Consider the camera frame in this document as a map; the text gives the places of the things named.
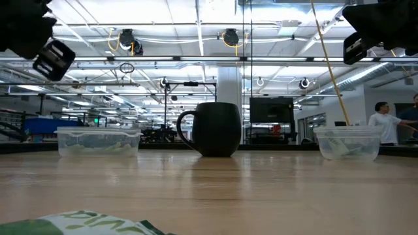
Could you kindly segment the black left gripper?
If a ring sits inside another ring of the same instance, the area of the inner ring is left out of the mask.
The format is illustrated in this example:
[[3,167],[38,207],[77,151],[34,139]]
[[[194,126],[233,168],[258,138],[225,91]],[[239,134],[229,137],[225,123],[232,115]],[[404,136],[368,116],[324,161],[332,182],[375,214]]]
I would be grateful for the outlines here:
[[12,50],[25,59],[33,59],[38,54],[33,69],[48,80],[58,82],[76,54],[59,40],[52,40],[43,47],[57,22],[45,16],[51,11],[48,7],[51,1],[0,0],[0,52]]

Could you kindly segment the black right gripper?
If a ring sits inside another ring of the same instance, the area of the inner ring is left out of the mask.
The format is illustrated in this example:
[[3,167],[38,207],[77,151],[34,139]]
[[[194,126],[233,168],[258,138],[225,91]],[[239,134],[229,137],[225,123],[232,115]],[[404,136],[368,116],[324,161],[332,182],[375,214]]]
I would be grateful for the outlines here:
[[375,46],[386,50],[405,49],[407,56],[418,54],[418,0],[378,0],[351,5],[342,16],[355,32],[344,40],[343,59],[353,65]]

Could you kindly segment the blue storage bin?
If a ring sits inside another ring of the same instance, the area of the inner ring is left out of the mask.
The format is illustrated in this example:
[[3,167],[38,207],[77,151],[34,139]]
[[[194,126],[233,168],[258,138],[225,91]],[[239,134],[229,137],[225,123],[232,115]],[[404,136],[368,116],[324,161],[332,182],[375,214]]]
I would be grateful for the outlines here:
[[58,127],[76,127],[77,125],[77,121],[46,118],[31,118],[24,122],[25,130],[31,134],[54,134]]

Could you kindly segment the person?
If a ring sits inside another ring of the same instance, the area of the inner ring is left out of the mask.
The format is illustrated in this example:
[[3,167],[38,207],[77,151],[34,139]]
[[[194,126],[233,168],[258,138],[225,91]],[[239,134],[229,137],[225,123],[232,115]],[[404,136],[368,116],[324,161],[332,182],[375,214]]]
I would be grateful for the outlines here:
[[409,126],[417,130],[413,135],[418,138],[418,93],[413,97],[414,105],[400,115],[400,119],[406,121],[414,121],[415,123],[410,123]]
[[375,114],[369,118],[369,126],[380,127],[382,130],[380,144],[382,146],[396,146],[398,144],[396,127],[398,125],[409,125],[418,121],[399,119],[389,114],[387,102],[377,102],[374,107]]

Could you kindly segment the rectangular clear plastic bin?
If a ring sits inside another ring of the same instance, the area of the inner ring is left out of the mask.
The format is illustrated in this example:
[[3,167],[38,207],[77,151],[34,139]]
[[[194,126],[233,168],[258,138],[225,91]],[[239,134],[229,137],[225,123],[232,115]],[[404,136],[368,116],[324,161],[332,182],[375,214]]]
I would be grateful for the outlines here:
[[63,150],[67,146],[80,144],[88,148],[107,148],[117,142],[139,147],[139,129],[119,129],[108,127],[58,127],[57,134],[58,152],[62,157],[129,157],[123,155],[109,155],[103,151],[97,155],[67,155]]

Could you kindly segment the round clear plastic bin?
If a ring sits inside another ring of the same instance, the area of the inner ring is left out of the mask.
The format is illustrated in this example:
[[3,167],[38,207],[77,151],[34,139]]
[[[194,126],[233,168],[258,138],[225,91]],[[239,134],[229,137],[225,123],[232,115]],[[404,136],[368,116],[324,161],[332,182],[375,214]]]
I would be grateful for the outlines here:
[[[354,160],[374,161],[379,153],[381,128],[375,126],[342,126],[342,127],[316,127],[313,129],[317,138],[322,156],[328,160]],[[328,138],[340,138],[346,147],[351,150],[359,146],[373,148],[371,154],[353,156],[337,156],[331,149]]]

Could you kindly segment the thin black vertical pole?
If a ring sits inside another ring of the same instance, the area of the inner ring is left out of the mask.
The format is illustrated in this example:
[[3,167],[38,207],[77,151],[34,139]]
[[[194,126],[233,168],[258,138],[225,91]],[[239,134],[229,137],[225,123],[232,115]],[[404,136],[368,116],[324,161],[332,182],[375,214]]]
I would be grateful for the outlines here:
[[[245,23],[246,23],[246,0],[241,0],[242,2],[242,6],[241,6],[241,10],[242,10],[242,57],[246,57],[246,27],[245,27]],[[240,95],[241,95],[241,113],[242,113],[242,136],[241,136],[241,144],[244,144],[244,131],[245,131],[245,126],[244,126],[244,118],[245,118],[245,109],[244,109],[244,105],[245,105],[245,67],[246,67],[246,60],[243,60],[242,62],[242,77],[241,77],[241,90],[240,90]]]
[[251,46],[250,46],[250,100],[253,97],[253,13],[252,13],[252,1],[253,0],[249,0],[249,5],[250,5],[250,42],[251,42]]

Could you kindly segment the black monitor screen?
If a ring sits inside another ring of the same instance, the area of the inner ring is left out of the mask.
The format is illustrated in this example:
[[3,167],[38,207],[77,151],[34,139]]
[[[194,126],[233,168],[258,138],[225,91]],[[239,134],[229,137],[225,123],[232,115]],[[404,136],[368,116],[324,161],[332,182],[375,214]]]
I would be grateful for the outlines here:
[[249,100],[251,123],[293,123],[294,104],[292,98],[252,97]]

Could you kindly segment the black monitor cart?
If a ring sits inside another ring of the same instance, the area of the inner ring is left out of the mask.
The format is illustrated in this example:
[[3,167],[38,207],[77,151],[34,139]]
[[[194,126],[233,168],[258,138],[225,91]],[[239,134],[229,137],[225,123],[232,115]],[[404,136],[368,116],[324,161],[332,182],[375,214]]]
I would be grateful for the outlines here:
[[245,144],[288,145],[294,144],[297,132],[288,124],[252,125],[244,131]]

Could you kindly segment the white building column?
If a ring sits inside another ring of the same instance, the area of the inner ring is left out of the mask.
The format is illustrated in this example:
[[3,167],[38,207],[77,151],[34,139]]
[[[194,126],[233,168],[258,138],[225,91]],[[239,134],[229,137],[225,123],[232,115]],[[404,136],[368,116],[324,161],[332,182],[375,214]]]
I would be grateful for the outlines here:
[[242,124],[242,77],[238,67],[217,68],[216,102],[235,104],[240,114],[240,124]]

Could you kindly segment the long ceiling light bar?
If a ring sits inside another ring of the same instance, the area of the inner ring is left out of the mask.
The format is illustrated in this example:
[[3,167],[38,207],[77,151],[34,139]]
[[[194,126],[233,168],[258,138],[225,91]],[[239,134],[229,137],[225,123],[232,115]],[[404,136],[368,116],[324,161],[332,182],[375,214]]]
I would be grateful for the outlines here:
[[[325,57],[215,57],[215,56],[151,56],[151,57],[76,57],[85,61],[213,61],[213,62],[325,62]],[[342,57],[329,57],[330,62],[344,62]],[[365,57],[359,62],[418,62],[418,57]]]

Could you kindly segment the black ceramic mug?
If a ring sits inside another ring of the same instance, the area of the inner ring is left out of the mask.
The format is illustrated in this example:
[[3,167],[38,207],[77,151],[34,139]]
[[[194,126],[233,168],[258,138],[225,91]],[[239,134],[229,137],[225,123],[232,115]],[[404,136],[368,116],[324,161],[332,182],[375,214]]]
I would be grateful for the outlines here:
[[[193,116],[192,139],[182,133],[182,119]],[[203,157],[230,157],[239,147],[242,135],[237,105],[227,102],[204,102],[196,109],[182,112],[176,121],[180,139]]]

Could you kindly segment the silver ceiling air duct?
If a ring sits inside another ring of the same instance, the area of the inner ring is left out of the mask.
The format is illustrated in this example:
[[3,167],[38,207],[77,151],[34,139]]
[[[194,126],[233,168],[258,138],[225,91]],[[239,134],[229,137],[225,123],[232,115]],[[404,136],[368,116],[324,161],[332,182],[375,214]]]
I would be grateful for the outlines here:
[[[392,72],[395,69],[394,63],[378,63],[375,65],[371,65],[369,67],[363,67],[359,69],[355,69],[351,72],[348,72],[345,75],[336,79],[336,85],[338,90],[341,92],[346,89],[353,88],[359,84],[365,83],[369,80],[373,80],[379,76],[383,76],[387,73]],[[317,89],[311,92],[311,96],[318,97],[318,96],[329,96],[335,95],[336,92],[334,90],[334,86],[325,85],[321,87],[321,89]]]

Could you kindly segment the black table edge rail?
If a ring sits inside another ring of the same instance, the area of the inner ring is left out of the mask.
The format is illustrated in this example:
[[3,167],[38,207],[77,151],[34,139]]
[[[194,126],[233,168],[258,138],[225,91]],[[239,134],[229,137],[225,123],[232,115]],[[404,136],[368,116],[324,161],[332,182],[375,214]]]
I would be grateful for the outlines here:
[[[181,143],[151,143],[140,144],[137,150],[131,151],[127,156],[135,156],[139,149],[145,150],[192,150],[191,147]],[[0,155],[13,153],[33,153],[41,151],[57,151],[58,143],[18,143],[18,142],[3,142],[0,143]],[[316,144],[304,145],[272,145],[272,144],[244,144],[239,145],[238,151],[317,151],[319,146]],[[379,149],[380,155],[392,157],[411,157],[418,158],[418,147],[389,147],[381,146]]]

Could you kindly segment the black metal frame rig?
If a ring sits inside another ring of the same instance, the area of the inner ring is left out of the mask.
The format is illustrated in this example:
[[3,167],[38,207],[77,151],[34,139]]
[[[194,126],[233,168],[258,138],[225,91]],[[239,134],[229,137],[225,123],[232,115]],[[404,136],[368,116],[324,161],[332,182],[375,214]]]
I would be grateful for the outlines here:
[[[163,129],[167,129],[167,97],[169,95],[168,86],[173,85],[174,87],[170,89],[170,91],[174,91],[178,86],[185,86],[185,87],[197,87],[197,86],[204,86],[214,97],[215,101],[217,100],[217,83],[216,82],[165,82],[164,86],[164,124],[162,124]],[[209,85],[214,86],[214,91],[208,88]]]

